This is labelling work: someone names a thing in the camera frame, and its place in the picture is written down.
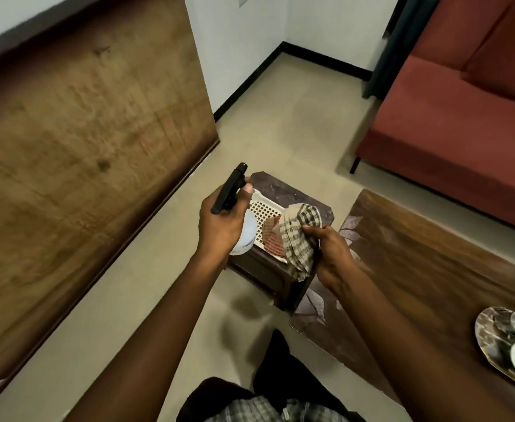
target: black and white checkered cloth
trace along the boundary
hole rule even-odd
[[[326,407],[317,404],[301,403],[294,399],[287,401],[287,406],[279,414],[265,397],[233,401],[217,416],[206,422],[349,422]]]
[[[297,281],[303,281],[310,275],[314,262],[314,249],[318,243],[312,237],[306,237],[302,225],[322,226],[320,211],[308,204],[292,204],[279,220],[279,230],[283,240],[285,258],[289,272]]]

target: black metal leg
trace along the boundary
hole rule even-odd
[[[360,161],[361,161],[361,157],[355,157],[355,160],[353,160],[352,169],[349,170],[349,172],[351,174],[355,173],[355,171],[357,170],[357,166],[359,166],[359,164],[360,164]]]

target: spray bottle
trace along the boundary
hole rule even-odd
[[[245,173],[248,166],[246,163],[241,162],[236,169],[232,172],[228,180],[224,183],[220,190],[219,196],[216,198],[212,206],[211,213],[219,214],[221,210],[231,211],[238,199],[236,194],[239,189],[246,184]],[[244,215],[244,226],[242,227],[242,234],[236,243],[236,246],[230,252],[230,255],[237,256],[246,253],[254,245],[256,233],[258,232],[258,221],[254,213],[249,209]]]

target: hand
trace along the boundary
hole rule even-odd
[[[361,272],[353,260],[348,244],[331,226],[319,228],[303,225],[303,232],[320,240],[322,256],[317,275],[320,282],[338,297],[346,286],[345,279]]]
[[[219,195],[222,186],[219,186],[210,196],[203,200],[199,212],[199,256],[210,257],[215,262],[225,262],[242,234],[244,215],[250,207],[250,200],[254,187],[247,183],[238,191],[238,201],[234,208],[227,212],[222,210],[218,215],[211,213],[212,205]]]

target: floor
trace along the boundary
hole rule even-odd
[[[120,349],[181,272],[197,243],[201,200],[240,162],[330,205],[338,227],[369,188],[515,263],[515,230],[351,158],[374,101],[359,79],[281,55],[218,123],[220,145],[160,210],[0,395],[0,421],[56,422]],[[278,327],[292,353],[368,422],[409,421],[406,412],[293,331],[288,315],[226,270],[209,296],[160,421],[175,420],[209,376],[249,386]]]

